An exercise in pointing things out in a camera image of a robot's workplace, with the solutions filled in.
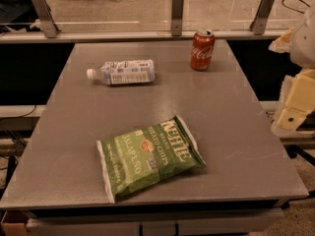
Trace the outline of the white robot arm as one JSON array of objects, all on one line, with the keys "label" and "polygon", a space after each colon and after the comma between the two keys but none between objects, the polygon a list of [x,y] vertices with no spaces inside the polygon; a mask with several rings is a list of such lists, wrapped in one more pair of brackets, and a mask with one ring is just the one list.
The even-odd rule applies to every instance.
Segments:
[{"label": "white robot arm", "polygon": [[301,71],[283,79],[279,104],[272,121],[272,132],[288,136],[315,110],[315,4],[295,26],[274,40],[269,49],[289,54]]}]

